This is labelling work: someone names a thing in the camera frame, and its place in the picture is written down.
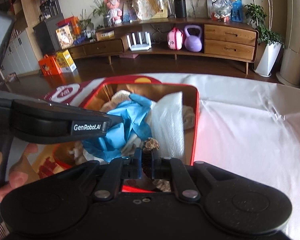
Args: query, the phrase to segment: cabinet door handle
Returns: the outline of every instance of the cabinet door handle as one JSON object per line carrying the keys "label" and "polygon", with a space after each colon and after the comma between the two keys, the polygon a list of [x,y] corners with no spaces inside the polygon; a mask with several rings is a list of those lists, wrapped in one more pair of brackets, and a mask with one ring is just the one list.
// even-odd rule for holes
{"label": "cabinet door handle", "polygon": [[231,36],[238,37],[238,35],[237,35],[237,34],[235,34],[235,33],[225,33],[225,34],[228,34],[228,35],[231,35]]}
{"label": "cabinet door handle", "polygon": [[232,49],[232,48],[223,48],[224,50],[231,50],[231,51],[237,51],[236,49]]}

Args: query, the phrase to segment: pink mini suitcase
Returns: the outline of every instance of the pink mini suitcase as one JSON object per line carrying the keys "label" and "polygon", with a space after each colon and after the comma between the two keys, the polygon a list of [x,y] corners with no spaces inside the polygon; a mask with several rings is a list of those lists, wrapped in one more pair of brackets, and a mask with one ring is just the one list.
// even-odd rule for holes
{"label": "pink mini suitcase", "polygon": [[181,49],[183,44],[183,32],[174,27],[167,35],[169,49]]}

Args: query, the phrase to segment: white cabinet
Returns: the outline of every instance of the white cabinet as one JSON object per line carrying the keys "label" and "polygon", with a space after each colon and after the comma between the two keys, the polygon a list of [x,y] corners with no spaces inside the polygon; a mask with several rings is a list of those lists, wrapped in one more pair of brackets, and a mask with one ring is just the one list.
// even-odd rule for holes
{"label": "white cabinet", "polygon": [[13,72],[20,75],[39,69],[27,32],[23,31],[9,43],[1,72],[6,77]]}

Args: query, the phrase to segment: purple kettlebell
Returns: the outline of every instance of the purple kettlebell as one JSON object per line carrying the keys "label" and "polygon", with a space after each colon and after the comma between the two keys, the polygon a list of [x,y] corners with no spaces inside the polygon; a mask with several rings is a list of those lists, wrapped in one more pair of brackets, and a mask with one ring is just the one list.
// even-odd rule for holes
{"label": "purple kettlebell", "polygon": [[[198,29],[200,31],[199,36],[190,35],[188,33],[189,28]],[[202,35],[202,28],[198,25],[187,25],[185,27],[185,34],[186,34],[186,40],[185,40],[185,47],[189,51],[193,52],[199,52],[202,49],[202,43],[201,43],[201,35]]]}

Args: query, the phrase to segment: pink plush toy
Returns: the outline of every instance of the pink plush toy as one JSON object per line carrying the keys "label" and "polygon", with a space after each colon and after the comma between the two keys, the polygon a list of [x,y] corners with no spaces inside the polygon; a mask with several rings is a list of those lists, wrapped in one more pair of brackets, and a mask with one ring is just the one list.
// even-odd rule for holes
{"label": "pink plush toy", "polygon": [[105,0],[105,4],[109,8],[108,15],[111,16],[114,24],[121,23],[122,10],[118,8],[120,5],[120,0]]}

